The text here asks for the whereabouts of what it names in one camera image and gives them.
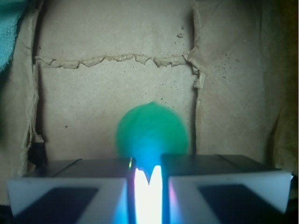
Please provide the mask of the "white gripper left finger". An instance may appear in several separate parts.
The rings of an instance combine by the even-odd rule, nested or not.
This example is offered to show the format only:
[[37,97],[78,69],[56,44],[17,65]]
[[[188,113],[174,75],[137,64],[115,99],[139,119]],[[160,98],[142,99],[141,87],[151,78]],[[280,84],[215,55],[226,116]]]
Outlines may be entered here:
[[134,224],[135,160],[50,162],[7,182],[16,224]]

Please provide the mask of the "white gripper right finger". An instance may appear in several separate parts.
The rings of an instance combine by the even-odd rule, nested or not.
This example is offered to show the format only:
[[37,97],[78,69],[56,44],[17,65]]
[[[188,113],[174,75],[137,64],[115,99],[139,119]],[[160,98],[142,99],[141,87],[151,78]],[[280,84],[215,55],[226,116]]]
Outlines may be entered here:
[[292,174],[244,155],[163,154],[164,224],[284,224]]

